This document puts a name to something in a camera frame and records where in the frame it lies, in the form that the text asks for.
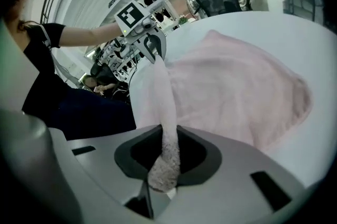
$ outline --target pink towel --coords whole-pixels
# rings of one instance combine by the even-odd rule
[[[153,67],[144,83],[138,128],[162,120],[153,93],[162,88],[160,84],[154,87],[158,80],[153,80]],[[260,48],[216,31],[209,31],[195,49],[166,69],[179,125],[262,151],[280,141],[311,111],[311,93],[302,78]],[[166,112],[172,115],[172,108]]]

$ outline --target white table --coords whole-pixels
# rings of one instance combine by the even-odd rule
[[[337,145],[337,36],[296,16],[229,13],[185,25],[168,35],[165,62],[179,60],[211,29],[264,49],[305,78],[313,93],[313,109],[295,133],[286,137],[269,156],[306,187],[320,180],[331,164]],[[131,82],[135,118],[139,118],[142,79],[150,64],[142,60]]]

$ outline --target black short sleeve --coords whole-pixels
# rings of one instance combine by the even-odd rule
[[[43,27],[46,29],[47,34],[51,39],[52,47],[59,48],[61,34],[65,25],[50,23],[50,24],[43,24]]]

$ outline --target black rectangular slot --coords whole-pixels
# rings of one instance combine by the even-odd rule
[[[96,148],[89,145],[89,146],[73,149],[72,151],[73,151],[74,155],[79,155],[79,154],[89,153],[89,152],[94,151],[94,150],[96,150]]]
[[[274,211],[280,210],[286,206],[291,198],[271,179],[264,171],[251,174],[251,178],[261,190],[262,194],[268,201]]]

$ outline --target black shirt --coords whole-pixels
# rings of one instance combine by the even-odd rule
[[[61,24],[44,24],[43,26],[51,40],[52,47],[59,48],[60,37],[65,26]],[[43,43],[41,28],[32,26],[27,29],[27,32],[31,42],[24,50],[24,54],[39,70],[39,75],[28,93],[22,110],[27,114],[47,120],[50,113],[58,108],[70,87],[55,74],[51,51]]]

